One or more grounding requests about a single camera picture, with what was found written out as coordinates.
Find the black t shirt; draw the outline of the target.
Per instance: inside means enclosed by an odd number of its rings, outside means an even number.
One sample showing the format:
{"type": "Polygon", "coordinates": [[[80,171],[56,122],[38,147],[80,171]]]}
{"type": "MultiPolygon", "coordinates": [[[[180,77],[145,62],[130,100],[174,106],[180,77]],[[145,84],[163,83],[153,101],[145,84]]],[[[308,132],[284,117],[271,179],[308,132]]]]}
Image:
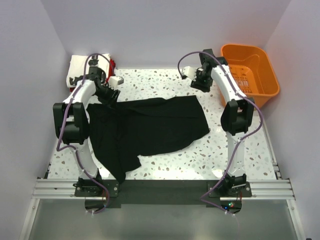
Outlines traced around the black t shirt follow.
{"type": "Polygon", "coordinates": [[[97,160],[122,184],[141,166],[139,156],[168,154],[210,132],[194,95],[87,106],[89,139],[97,160]]]}

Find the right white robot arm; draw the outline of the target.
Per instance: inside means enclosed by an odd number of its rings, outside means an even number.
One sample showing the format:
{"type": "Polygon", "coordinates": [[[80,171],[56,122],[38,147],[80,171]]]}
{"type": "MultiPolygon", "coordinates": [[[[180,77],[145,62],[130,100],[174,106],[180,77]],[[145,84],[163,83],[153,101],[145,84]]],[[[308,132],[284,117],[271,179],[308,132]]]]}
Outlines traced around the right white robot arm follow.
{"type": "Polygon", "coordinates": [[[215,82],[225,100],[220,124],[227,136],[228,162],[213,191],[221,197],[233,197],[247,184],[244,137],[252,124],[254,106],[232,78],[224,57],[215,57],[211,49],[205,49],[199,58],[201,67],[194,70],[190,86],[208,93],[215,82]]]}

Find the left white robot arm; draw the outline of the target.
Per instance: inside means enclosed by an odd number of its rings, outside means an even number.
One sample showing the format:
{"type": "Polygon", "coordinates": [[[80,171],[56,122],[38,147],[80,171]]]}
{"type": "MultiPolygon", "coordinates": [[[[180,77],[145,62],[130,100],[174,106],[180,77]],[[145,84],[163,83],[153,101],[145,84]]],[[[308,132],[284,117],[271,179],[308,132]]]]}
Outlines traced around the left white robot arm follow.
{"type": "Polygon", "coordinates": [[[77,83],[69,97],[53,105],[55,133],[58,138],[58,152],[69,148],[75,158],[79,177],[75,195],[77,197],[110,196],[104,186],[97,165],[94,163],[90,147],[90,123],[86,105],[95,95],[108,108],[114,108],[120,94],[106,83],[106,73],[97,66],[90,66],[88,73],[76,78],[77,83]]]}

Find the folded red t shirt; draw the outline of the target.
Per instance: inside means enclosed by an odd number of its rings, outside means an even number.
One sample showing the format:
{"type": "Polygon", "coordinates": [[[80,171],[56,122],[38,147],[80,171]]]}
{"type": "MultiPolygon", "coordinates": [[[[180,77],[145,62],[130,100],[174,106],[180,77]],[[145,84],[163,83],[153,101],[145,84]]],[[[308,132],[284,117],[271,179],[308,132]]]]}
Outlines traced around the folded red t shirt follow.
{"type": "MultiPolygon", "coordinates": [[[[108,77],[107,77],[105,71],[103,70],[104,73],[103,73],[103,76],[102,76],[102,79],[101,79],[101,83],[104,84],[104,85],[106,85],[106,84],[108,83],[109,77],[114,76],[113,70],[115,69],[116,63],[115,63],[111,58],[109,59],[109,61],[110,61],[110,63],[111,63],[111,66],[109,66],[109,75],[108,75],[108,77]]],[[[74,78],[74,83],[77,84],[77,82],[78,82],[78,81],[81,81],[82,79],[83,79],[83,75],[81,75],[80,77],[75,77],[75,78],[74,78]]]]}

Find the folded white printed t shirt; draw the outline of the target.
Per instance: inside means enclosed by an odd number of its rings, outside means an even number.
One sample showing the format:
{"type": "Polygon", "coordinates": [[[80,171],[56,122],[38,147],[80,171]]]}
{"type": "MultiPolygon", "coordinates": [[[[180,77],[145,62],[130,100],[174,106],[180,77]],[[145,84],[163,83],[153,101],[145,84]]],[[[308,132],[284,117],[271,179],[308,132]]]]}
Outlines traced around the folded white printed t shirt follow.
{"type": "MultiPolygon", "coordinates": [[[[66,86],[70,88],[75,88],[76,83],[75,83],[75,77],[80,77],[84,73],[84,67],[85,67],[85,61],[88,57],[86,55],[72,55],[70,64],[69,64],[69,69],[68,73],[66,76],[66,86]]],[[[106,76],[109,76],[109,70],[110,70],[110,64],[108,61],[103,58],[102,56],[98,56],[98,64],[97,66],[102,69],[105,73],[106,76]]]]}

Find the orange plastic basket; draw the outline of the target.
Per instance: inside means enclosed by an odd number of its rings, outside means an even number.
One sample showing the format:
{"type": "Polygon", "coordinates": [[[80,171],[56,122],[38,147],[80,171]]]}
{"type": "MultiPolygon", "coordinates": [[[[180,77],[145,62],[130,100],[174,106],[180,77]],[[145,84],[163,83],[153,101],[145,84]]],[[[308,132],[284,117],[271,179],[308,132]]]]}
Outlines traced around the orange plastic basket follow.
{"type": "Polygon", "coordinates": [[[280,92],[280,86],[267,53],[252,45],[225,44],[220,54],[242,92],[262,108],[280,92]]]}

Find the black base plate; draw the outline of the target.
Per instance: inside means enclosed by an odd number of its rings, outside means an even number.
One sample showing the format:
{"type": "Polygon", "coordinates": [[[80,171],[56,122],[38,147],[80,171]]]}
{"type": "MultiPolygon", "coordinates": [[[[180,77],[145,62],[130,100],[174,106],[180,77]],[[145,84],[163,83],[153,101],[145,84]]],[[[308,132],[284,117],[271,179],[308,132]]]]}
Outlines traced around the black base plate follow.
{"type": "Polygon", "coordinates": [[[121,208],[122,205],[200,205],[201,196],[210,191],[217,180],[99,180],[100,185],[86,179],[73,184],[74,196],[85,198],[87,210],[121,208]]]}

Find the aluminium rail frame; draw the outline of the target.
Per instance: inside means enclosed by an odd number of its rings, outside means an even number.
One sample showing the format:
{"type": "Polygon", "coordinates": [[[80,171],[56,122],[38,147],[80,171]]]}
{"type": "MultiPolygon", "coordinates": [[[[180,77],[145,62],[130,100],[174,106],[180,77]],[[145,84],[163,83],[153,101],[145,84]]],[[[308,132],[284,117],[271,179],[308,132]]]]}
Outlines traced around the aluminium rail frame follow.
{"type": "MultiPolygon", "coordinates": [[[[217,180],[227,164],[220,108],[206,108],[210,134],[185,150],[141,157],[126,180],[217,180]]],[[[251,197],[239,196],[235,216],[198,205],[124,204],[99,214],[76,197],[76,167],[66,151],[54,153],[47,178],[36,181],[22,240],[303,240],[291,182],[282,179],[268,131],[245,142],[251,197]]]]}

